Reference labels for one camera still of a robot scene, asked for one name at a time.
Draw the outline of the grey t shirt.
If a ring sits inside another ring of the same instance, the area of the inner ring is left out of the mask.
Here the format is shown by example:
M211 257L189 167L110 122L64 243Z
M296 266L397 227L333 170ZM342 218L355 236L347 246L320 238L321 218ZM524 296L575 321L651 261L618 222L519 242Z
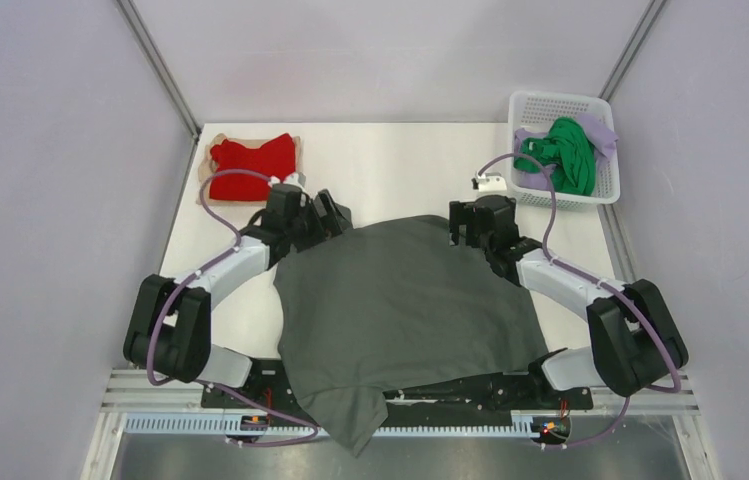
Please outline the grey t shirt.
M281 260L278 351L303 410L360 454L385 393L516 371L547 345L531 295L454 246L434 215L384 221Z

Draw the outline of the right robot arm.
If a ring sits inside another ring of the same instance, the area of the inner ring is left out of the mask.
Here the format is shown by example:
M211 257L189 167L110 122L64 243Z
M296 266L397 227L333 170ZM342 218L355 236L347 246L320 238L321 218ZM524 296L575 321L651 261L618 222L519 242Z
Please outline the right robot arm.
M588 346L530 364L530 400L552 408L570 390L600 386L621 397L680 391L689 353L659 288L645 279L600 278L563 260L520 233L515 210L515 200L502 195L453 201L449 234L454 245L480 249L497 276L557 302L588 326Z

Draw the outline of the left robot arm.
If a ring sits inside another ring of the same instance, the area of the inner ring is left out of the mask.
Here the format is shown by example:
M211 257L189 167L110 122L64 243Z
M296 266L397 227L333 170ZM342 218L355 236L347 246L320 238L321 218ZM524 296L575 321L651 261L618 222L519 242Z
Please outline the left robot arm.
M240 407L256 405L263 379L251 357L212 341L213 310L249 280L269 271L290 252L302 252L352 229L349 208L326 189L307 194L295 184L270 189L266 205L232 243L179 277L152 274L140 284L123 354L144 368L154 386L168 382L226 386Z

